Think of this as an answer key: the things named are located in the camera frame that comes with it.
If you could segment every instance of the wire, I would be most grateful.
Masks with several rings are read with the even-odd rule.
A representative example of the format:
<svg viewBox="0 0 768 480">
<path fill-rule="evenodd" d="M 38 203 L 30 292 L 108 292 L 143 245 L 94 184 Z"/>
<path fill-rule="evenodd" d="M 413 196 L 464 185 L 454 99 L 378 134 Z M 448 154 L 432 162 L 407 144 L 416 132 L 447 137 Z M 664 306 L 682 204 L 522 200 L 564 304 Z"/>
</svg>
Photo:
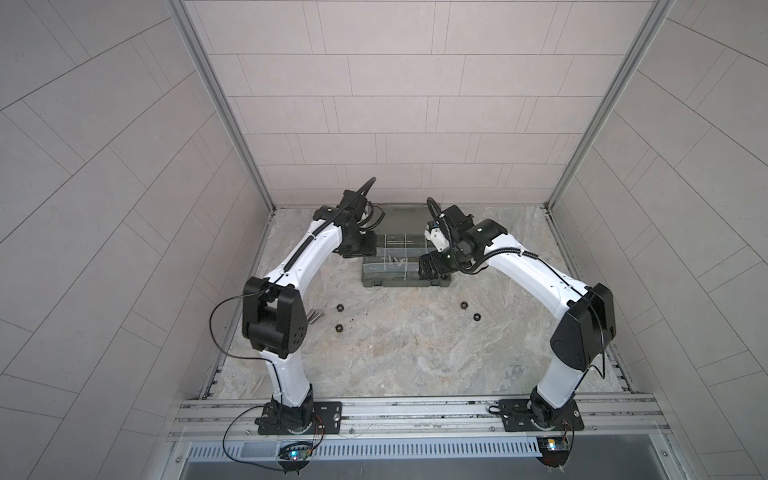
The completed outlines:
<svg viewBox="0 0 768 480">
<path fill-rule="evenodd" d="M 232 460 L 233 462 L 244 463 L 246 465 L 253 465 L 253 466 L 256 466 L 256 467 L 259 467 L 259 468 L 263 468 L 265 470 L 272 470 L 274 472 L 283 472 L 282 468 L 268 467 L 266 465 L 261 465 L 260 463 L 246 462 L 245 460 L 238 460 L 237 458 L 234 458 L 232 455 L 230 455 L 229 452 L 227 452 L 227 446 L 225 445 L 225 441 L 227 440 L 227 433 L 230 432 L 230 429 L 232 428 L 232 425 L 234 425 L 235 422 L 240 419 L 240 417 L 242 417 L 246 413 L 250 412 L 251 410 L 258 409 L 258 408 L 264 408 L 265 406 L 266 405 L 258 405 L 258 406 L 255 406 L 255 407 L 251 407 L 248 410 L 246 410 L 245 412 L 240 413 L 237 417 L 235 417 L 235 419 L 232 421 L 232 423 L 230 423 L 230 426 L 227 427 L 227 430 L 224 431 L 224 436 L 221 437 L 221 449 L 224 450 L 224 454 L 227 456 L 227 458 L 229 460 Z"/>
<path fill-rule="evenodd" d="M 274 283 L 279 282 L 280 279 L 283 278 L 283 275 L 285 275 L 285 273 L 283 273 L 280 276 L 278 276 L 277 280 L 275 280 Z M 283 386 L 280 384 L 280 375 L 278 375 L 278 373 L 277 373 L 277 368 L 275 367 L 275 362 L 273 362 L 270 359 L 265 359 L 265 358 L 263 358 L 261 356 L 239 356 L 239 355 L 233 355 L 233 354 L 229 353 L 228 351 L 226 351 L 225 349 L 223 349 L 221 347 L 221 345 L 219 345 L 219 343 L 216 341 L 216 336 L 214 335 L 214 313 L 216 313 L 216 310 L 220 306 L 224 305 L 226 302 L 229 302 L 230 300 L 235 300 L 235 299 L 238 299 L 238 298 L 246 298 L 248 296 L 262 296 L 269 289 L 270 289 L 269 285 L 267 285 L 266 288 L 264 288 L 262 290 L 259 290 L 258 292 L 255 292 L 255 293 L 246 293 L 245 295 L 231 296 L 230 298 L 221 300 L 214 307 L 214 309 L 210 311 L 210 316 L 208 317 L 208 333 L 210 333 L 210 339 L 213 340 L 214 345 L 216 346 L 216 348 L 218 348 L 219 351 L 222 352 L 225 356 L 229 356 L 229 357 L 232 357 L 234 359 L 240 359 L 240 360 L 263 360 L 264 362 L 269 362 L 272 365 L 272 370 L 274 370 L 274 372 L 275 372 L 275 379 L 277 380 L 277 389 L 280 391 L 280 404 L 277 406 L 277 425 L 280 425 L 280 420 L 283 417 Z M 260 425 L 271 425 L 271 424 L 266 423 L 266 422 L 259 423 L 258 420 L 256 421 L 256 423 L 260 424 Z"/>
</svg>

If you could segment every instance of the marble floor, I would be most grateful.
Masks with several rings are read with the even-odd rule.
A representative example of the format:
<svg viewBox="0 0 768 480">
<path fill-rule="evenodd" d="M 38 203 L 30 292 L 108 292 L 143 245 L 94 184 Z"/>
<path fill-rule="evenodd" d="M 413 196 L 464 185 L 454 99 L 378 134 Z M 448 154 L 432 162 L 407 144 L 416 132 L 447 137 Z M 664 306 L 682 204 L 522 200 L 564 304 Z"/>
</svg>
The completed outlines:
<svg viewBox="0 0 768 480">
<path fill-rule="evenodd" d="M 529 250 L 567 271 L 540 207 L 466 207 L 477 223 L 492 218 Z M 257 276 L 293 249 L 314 209 L 281 209 L 273 220 Z M 552 315 L 527 291 L 496 269 L 455 274 L 439 288 L 365 288 L 361 259 L 332 255 L 315 275 L 304 306 L 325 316 L 310 328 L 301 352 L 315 397 L 442 396 L 529 393 L 544 375 Z M 460 302 L 468 302 L 462 310 Z M 343 313 L 336 304 L 344 305 Z M 482 319 L 472 319 L 480 313 Z M 337 333 L 336 324 L 344 330 Z M 230 352 L 253 355 L 239 328 Z M 595 360 L 600 365 L 601 359 Z M 591 370 L 580 392 L 620 391 L 613 369 L 606 379 Z M 218 399 L 266 399 L 265 365 L 227 358 L 213 392 Z"/>
</svg>

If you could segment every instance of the vent grille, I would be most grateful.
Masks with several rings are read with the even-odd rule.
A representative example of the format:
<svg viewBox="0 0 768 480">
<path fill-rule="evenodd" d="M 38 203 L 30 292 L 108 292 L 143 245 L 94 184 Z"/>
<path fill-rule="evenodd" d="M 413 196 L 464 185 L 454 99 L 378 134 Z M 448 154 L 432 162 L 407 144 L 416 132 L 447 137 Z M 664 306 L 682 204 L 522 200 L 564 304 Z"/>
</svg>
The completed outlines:
<svg viewBox="0 0 768 480">
<path fill-rule="evenodd" d="M 274 462 L 277 450 L 288 441 L 228 442 L 227 452 L 247 462 Z M 395 458 L 540 457 L 536 437 L 467 437 L 434 439 L 327 439 L 313 460 Z M 221 442 L 193 442 L 191 462 L 228 462 Z"/>
</svg>

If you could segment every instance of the tiled wall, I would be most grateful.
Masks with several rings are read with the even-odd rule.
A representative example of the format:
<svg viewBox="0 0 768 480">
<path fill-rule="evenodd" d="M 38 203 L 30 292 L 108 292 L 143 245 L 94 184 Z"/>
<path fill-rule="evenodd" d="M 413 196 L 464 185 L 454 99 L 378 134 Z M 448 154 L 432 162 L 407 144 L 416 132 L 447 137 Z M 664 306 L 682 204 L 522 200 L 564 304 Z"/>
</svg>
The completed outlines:
<svg viewBox="0 0 768 480">
<path fill-rule="evenodd" d="M 678 0 L 554 209 L 700 480 L 768 478 L 766 21 Z"/>
<path fill-rule="evenodd" d="M 267 210 L 169 17 L 2 3 L 4 480 L 139 478 L 257 248 Z"/>
<path fill-rule="evenodd" d="M 278 204 L 540 204 L 647 2 L 186 2 Z"/>
</svg>

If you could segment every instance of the black mounting plate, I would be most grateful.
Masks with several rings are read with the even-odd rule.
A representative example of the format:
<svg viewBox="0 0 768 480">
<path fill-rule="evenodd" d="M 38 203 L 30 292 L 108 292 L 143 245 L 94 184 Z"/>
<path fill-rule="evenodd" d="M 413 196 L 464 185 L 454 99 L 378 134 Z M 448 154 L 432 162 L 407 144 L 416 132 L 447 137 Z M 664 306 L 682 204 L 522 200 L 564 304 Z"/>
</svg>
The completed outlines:
<svg viewBox="0 0 768 480">
<path fill-rule="evenodd" d="M 262 419 L 265 423 L 277 424 L 277 411 L 270 407 L 271 403 L 264 406 L 262 411 Z M 310 423 L 310 427 L 306 430 L 308 435 L 312 435 L 315 431 L 315 424 L 317 420 L 315 415 L 320 417 L 322 421 L 321 425 L 318 425 L 318 433 L 321 429 L 325 430 L 326 435 L 336 435 L 341 430 L 341 402 L 314 402 L 313 407 L 313 420 Z M 333 416 L 338 414 L 339 420 L 333 419 Z M 259 425 L 259 435 L 295 435 L 295 432 L 291 432 L 281 425 Z"/>
<path fill-rule="evenodd" d="M 542 430 L 537 427 L 533 421 L 531 421 L 530 415 L 523 413 L 528 411 L 527 399 L 499 400 L 498 407 L 503 412 L 521 413 L 519 415 L 512 413 L 511 415 L 507 415 L 506 418 L 504 415 L 502 415 L 502 422 L 504 423 L 505 432 L 547 432 L 547 430 Z M 584 421 L 581 419 L 581 414 L 578 411 L 575 400 L 571 399 L 563 406 L 563 408 L 560 409 L 558 416 L 554 419 L 554 424 L 556 426 L 553 431 L 563 430 L 563 428 L 561 428 L 564 426 L 563 420 L 570 423 L 576 431 L 584 430 Z"/>
</svg>

